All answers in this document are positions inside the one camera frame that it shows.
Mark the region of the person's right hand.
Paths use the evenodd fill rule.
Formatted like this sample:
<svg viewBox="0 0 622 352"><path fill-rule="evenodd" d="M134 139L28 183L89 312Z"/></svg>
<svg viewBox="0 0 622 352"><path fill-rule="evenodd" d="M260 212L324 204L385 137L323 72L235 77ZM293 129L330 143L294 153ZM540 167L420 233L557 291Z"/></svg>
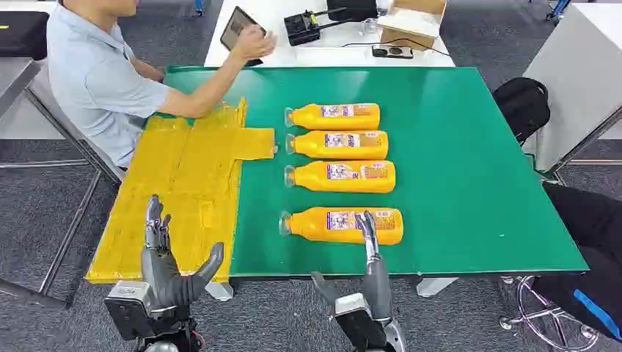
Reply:
<svg viewBox="0 0 622 352"><path fill-rule="evenodd" d="M248 25L239 34L231 54L247 62L273 53L276 44L277 37L272 32L264 34L258 25Z"/></svg>

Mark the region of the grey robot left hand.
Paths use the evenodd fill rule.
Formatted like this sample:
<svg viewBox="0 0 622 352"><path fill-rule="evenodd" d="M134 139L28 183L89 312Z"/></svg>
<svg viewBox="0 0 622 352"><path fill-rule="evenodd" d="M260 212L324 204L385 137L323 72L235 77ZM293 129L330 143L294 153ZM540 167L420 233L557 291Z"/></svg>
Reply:
<svg viewBox="0 0 622 352"><path fill-rule="evenodd" d="M192 275L182 275L172 253L169 214L162 216L164 205L152 195L145 212L144 246L141 251L142 279L153 289L160 307L188 306L198 300L224 261L224 243L217 242L208 259Z"/></svg>

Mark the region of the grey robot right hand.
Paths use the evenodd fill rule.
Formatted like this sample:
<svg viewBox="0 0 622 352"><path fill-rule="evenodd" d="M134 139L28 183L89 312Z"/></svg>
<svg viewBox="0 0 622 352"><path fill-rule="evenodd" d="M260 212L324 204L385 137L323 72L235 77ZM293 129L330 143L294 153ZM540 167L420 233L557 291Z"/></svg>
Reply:
<svg viewBox="0 0 622 352"><path fill-rule="evenodd" d="M356 224L362 231L366 250L366 269L363 280L363 298L369 306L369 313L373 320L382 324L392 320L392 294L390 291L389 275L384 259L380 254L376 223L370 211L354 215ZM329 285L320 272L310 273L315 289L329 304L330 315L336 318L338 294Z"/></svg>

